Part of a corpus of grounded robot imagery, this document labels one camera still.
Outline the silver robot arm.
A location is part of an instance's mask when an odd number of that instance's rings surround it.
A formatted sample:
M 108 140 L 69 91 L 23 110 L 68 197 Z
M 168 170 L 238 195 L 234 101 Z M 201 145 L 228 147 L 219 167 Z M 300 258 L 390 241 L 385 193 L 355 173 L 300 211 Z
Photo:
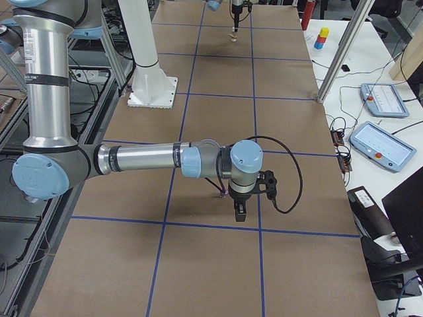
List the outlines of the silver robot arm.
M 234 33 L 238 32 L 239 23 L 241 21 L 241 14 L 245 7 L 248 7 L 248 1 L 242 0 L 232 0 L 229 1 L 229 14 L 233 20 L 233 28 L 232 31 Z M 207 7 L 212 11 L 217 11 L 222 4 L 222 0 L 209 0 L 206 1 Z
M 235 219 L 244 221 L 247 199 L 258 193 L 263 152 L 254 141 L 222 147 L 199 142 L 122 147 L 81 145 L 71 135 L 68 38 L 102 28 L 99 1 L 14 1 L 22 28 L 30 135 L 13 165 L 20 190 L 51 199 L 96 176 L 128 170 L 179 168 L 191 178 L 228 180 Z

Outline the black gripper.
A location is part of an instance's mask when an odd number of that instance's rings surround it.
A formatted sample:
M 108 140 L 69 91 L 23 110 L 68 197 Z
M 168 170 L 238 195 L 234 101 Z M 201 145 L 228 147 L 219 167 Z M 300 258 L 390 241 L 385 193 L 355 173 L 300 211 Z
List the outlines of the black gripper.
M 240 20 L 240 15 L 243 12 L 243 6 L 232 4 L 231 12 L 233 14 L 233 20 L 234 20 L 233 32 L 238 32 L 239 20 Z
M 247 200 L 250 199 L 253 195 L 257 195 L 257 190 L 251 190 L 246 193 L 240 193 L 234 189 L 229 189 L 229 195 L 234 201 L 234 210 L 235 210 L 235 221 L 236 222 L 245 222 L 246 219 L 246 208 Z

